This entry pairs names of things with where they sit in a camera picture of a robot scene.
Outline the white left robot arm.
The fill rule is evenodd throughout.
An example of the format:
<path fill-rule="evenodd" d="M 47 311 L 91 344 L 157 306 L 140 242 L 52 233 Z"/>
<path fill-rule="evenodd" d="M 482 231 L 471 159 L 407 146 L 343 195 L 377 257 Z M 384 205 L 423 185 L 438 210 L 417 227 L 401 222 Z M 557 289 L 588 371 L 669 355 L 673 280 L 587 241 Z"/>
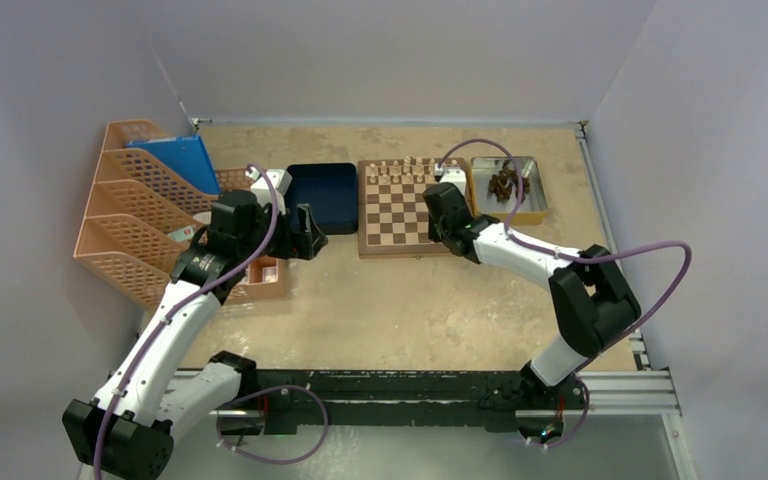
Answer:
<path fill-rule="evenodd" d="M 178 441 L 200 417 L 228 403 L 244 409 L 258 397 L 289 401 L 297 386 L 259 384 L 257 366 L 222 351 L 186 386 L 166 392 L 198 333 L 262 256 L 311 260 L 327 244 L 311 208 L 289 221 L 273 202 L 245 190 L 222 193 L 211 221 L 178 257 L 146 330 L 88 402 L 72 401 L 62 422 L 79 461 L 97 479 L 156 479 Z"/>

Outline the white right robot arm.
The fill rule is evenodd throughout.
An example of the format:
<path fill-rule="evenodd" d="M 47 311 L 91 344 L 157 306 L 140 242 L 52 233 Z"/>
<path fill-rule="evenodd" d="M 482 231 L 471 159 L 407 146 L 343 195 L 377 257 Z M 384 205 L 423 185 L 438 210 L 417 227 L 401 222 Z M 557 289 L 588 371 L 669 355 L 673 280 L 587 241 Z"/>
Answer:
<path fill-rule="evenodd" d="M 529 404 L 544 407 L 556 399 L 563 381 L 623 338 L 641 317 L 639 302 L 605 248 L 563 248 L 508 229 L 494 217 L 472 216 L 452 183 L 429 187 L 423 200 L 432 241 L 549 292 L 558 334 L 521 371 L 521 392 Z"/>

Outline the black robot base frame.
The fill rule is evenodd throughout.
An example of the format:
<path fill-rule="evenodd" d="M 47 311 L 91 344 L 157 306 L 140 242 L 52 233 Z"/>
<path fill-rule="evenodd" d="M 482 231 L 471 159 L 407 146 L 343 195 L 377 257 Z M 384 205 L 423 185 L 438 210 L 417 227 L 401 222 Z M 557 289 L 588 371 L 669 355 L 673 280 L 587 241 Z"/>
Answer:
<path fill-rule="evenodd" d="M 526 438 L 561 435 L 565 414 L 588 406 L 579 379 L 532 397 L 521 371 L 259 369 L 228 405 L 263 420 L 269 435 L 328 423 L 474 427 Z"/>

